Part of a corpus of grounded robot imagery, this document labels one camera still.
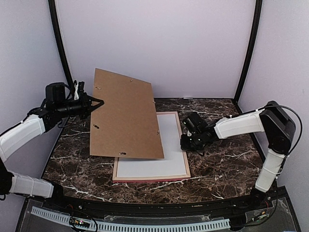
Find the brown cardboard backing board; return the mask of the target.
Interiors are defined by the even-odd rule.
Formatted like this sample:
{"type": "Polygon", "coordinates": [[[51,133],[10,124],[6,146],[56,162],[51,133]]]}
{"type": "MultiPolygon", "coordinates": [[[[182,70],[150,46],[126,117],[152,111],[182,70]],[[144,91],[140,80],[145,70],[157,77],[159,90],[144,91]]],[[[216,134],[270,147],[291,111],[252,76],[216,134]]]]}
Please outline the brown cardboard backing board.
{"type": "Polygon", "coordinates": [[[90,155],[164,158],[151,83],[96,69],[93,96],[104,105],[91,114],[90,155]]]}

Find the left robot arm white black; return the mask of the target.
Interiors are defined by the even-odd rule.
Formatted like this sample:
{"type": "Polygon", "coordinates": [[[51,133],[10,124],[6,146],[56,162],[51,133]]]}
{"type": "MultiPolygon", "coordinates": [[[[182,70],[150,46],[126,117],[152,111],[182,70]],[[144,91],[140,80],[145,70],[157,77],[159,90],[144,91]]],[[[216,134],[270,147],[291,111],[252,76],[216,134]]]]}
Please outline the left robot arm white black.
{"type": "Polygon", "coordinates": [[[0,194],[10,193],[49,198],[49,203],[58,211],[68,207],[68,199],[62,196],[61,186],[44,179],[9,171],[4,163],[8,158],[32,139],[54,128],[69,116],[87,118],[104,104],[82,93],[79,99],[51,101],[45,99],[42,107],[30,110],[26,118],[0,135],[0,194]]]}

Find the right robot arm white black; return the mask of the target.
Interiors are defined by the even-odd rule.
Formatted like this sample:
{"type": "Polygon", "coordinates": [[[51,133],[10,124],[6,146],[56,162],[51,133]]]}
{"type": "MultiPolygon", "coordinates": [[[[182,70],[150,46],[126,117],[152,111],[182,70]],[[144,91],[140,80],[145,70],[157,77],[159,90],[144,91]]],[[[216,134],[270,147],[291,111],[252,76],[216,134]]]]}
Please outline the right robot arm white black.
{"type": "Polygon", "coordinates": [[[183,151],[203,151],[214,141],[254,132],[264,132],[268,139],[268,153],[260,174],[246,200],[245,208],[256,210],[266,199],[273,182],[282,173],[284,164],[297,146],[294,142],[296,125],[285,112],[286,106],[269,101],[265,106],[223,117],[207,124],[196,112],[183,120],[187,134],[180,139],[183,151]]]}

